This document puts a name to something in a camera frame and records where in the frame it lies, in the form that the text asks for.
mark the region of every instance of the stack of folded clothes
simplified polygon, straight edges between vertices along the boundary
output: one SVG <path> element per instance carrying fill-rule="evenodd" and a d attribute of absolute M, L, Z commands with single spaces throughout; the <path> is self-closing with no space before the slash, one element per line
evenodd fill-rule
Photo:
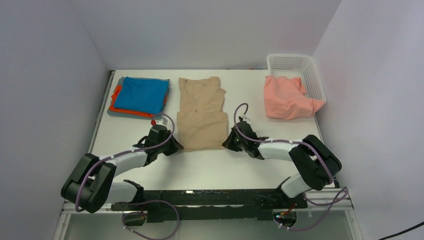
<path fill-rule="evenodd" d="M 107 111 L 121 117 L 145 117 L 162 112 L 167 102 L 169 79 L 122 77 Z"/>

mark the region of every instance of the robotic arm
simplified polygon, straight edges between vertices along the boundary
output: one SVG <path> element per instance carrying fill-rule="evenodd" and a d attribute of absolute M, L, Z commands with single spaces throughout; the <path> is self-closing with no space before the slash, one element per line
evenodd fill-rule
<path fill-rule="evenodd" d="M 337 157 L 316 136 L 308 135 L 298 141 L 274 142 L 268 137 L 258 137 L 244 119 L 245 117 L 239 117 L 239 122 L 231 129 L 229 137 L 222 146 L 235 152 L 244 150 L 250 157 L 256 159 L 281 159 L 293 162 L 299 173 L 285 179 L 276 188 L 281 201 L 289 203 L 292 198 L 311 189 L 322 190 L 342 169 Z M 318 156 L 307 146 L 312 146 L 319 154 L 330 174 L 317 160 Z"/>
<path fill-rule="evenodd" d="M 162 118 L 151 127 L 148 136 L 140 139 L 131 150 L 118 153 L 109 160 L 101 162 L 89 175 L 95 178 L 87 178 L 85 184 L 83 184 L 83 180 L 87 173 L 101 161 L 101 158 L 91 153 L 84 154 L 63 185 L 60 195 L 76 204 L 78 192 L 82 187 L 79 206 L 89 213 L 96 212 L 107 203 L 144 202 L 142 186 L 130 180 L 113 182 L 113 179 L 131 169 L 149 165 L 157 159 L 159 154 L 170 156 L 184 149 L 172 136 L 172 132 L 167 129 L 166 124 L 166 119 Z M 146 147 L 157 146 L 169 137 L 170 139 L 165 144 L 143 150 Z"/>

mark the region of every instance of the metal frame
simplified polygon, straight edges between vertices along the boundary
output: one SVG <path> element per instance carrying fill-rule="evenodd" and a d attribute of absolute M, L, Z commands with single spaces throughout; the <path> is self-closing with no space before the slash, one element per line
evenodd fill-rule
<path fill-rule="evenodd" d="M 111 89 L 111 85 L 112 85 L 112 81 L 115 75 L 115 71 L 111 71 L 110 73 L 110 77 L 108 80 L 108 83 L 106 85 L 106 90 L 105 93 L 103 95 L 103 100 L 102 100 L 102 104 L 100 106 L 98 115 L 97 115 L 97 120 L 95 123 L 95 127 L 94 127 L 94 132 L 91 138 L 91 142 L 90 142 L 90 146 L 88 148 L 88 152 L 91 152 L 94 146 L 94 143 L 96 141 L 96 137 L 97 137 L 97 132 L 99 129 L 99 125 L 100 122 L 102 120 L 102 115 L 103 115 L 103 111 L 106 107 L 106 102 L 108 99 L 108 95 L 109 95 L 109 91 Z M 317 122 L 317 118 L 314 116 L 317 128 L 318 128 L 318 133 L 319 136 L 321 137 L 321 139 L 323 139 L 322 135 L 321 135 L 321 130 L 320 127 L 318 125 Z M 340 191 L 340 188 L 324 188 L 321 191 L 315 191 L 315 190 L 311 190 L 309 192 L 306 193 L 306 196 L 308 197 L 308 199 L 310 199 L 311 201 L 314 201 L 316 203 L 329 203 L 333 200 L 334 196 Z M 192 192 L 193 190 L 184 190 L 187 193 Z M 176 205 L 177 207 L 201 207 L 201 206 L 205 206 L 205 205 L 195 205 L 195 204 L 191 204 L 191 205 Z M 227 205 L 227 206 L 233 206 L 233 207 L 242 207 L 243 205 Z M 225 205 L 208 205 L 208 207 L 215 207 L 215 208 L 222 208 L 225 207 Z M 316 205 L 312 205 L 310 203 L 307 204 L 307 208 L 297 208 L 296 211 L 308 211 L 309 215 L 312 215 L 312 212 L 316 212 L 316 211 L 325 211 L 328 208 L 328 206 L 316 206 Z M 358 225 L 358 221 L 356 219 L 355 213 L 354 213 L 354 207 L 352 204 L 352 200 L 350 198 L 350 196 L 348 196 L 347 198 L 345 198 L 344 200 L 334 204 L 331 208 L 334 211 L 345 211 L 345 215 L 346 215 L 346 219 L 349 225 L 349 229 L 350 232 L 352 234 L 352 238 L 354 240 L 363 240 L 363 236 L 361 234 L 361 230 L 359 228 Z M 273 212 L 278 212 L 278 211 L 285 211 L 287 209 L 282 209 L 282 208 L 276 208 L 273 209 Z M 132 212 L 132 211 L 113 211 L 112 210 L 112 204 L 105 204 L 101 207 L 101 209 L 99 209 L 95 214 L 125 214 L 128 212 Z M 89 212 L 87 211 L 82 211 L 82 212 L 76 212 L 75 211 L 75 205 L 72 202 L 69 201 L 64 201 L 63 203 L 63 207 L 62 207 L 62 211 L 61 211 L 61 215 L 60 215 L 60 219 L 56 228 L 56 232 L 54 235 L 53 240 L 63 240 L 65 239 L 66 236 L 66 231 L 68 229 L 69 226 L 69 222 L 71 219 L 71 216 L 73 214 L 89 214 Z"/>

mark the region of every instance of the table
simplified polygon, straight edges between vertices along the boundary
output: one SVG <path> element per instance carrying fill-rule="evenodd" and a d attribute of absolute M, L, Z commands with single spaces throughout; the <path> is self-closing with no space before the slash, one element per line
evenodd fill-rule
<path fill-rule="evenodd" d="M 150 120 L 111 116 L 107 113 L 111 95 L 121 77 L 170 79 L 168 101 L 163 110 L 174 120 L 180 104 L 178 78 L 205 79 L 217 76 L 226 90 L 223 111 L 228 114 L 228 133 L 234 125 L 233 113 L 241 103 L 249 104 L 247 116 L 260 137 L 302 139 L 308 134 L 320 136 L 314 117 L 293 120 L 270 119 L 265 115 L 264 92 L 267 70 L 116 70 L 92 141 L 92 153 L 112 155 L 128 150 L 149 133 Z M 292 72 L 288 77 L 297 77 Z M 174 136 L 178 139 L 178 129 Z M 284 179 L 297 173 L 292 162 L 279 159 L 259 160 L 245 152 L 228 149 L 161 154 L 147 167 L 127 171 L 114 178 L 134 181 L 145 190 L 233 190 L 274 189 Z"/>

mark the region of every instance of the blue cloth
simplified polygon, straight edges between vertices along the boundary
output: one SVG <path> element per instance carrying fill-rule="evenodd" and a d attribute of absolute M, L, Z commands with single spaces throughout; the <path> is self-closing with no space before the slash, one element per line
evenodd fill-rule
<path fill-rule="evenodd" d="M 126 77 L 115 101 L 115 108 L 148 114 L 162 111 L 169 80 Z"/>

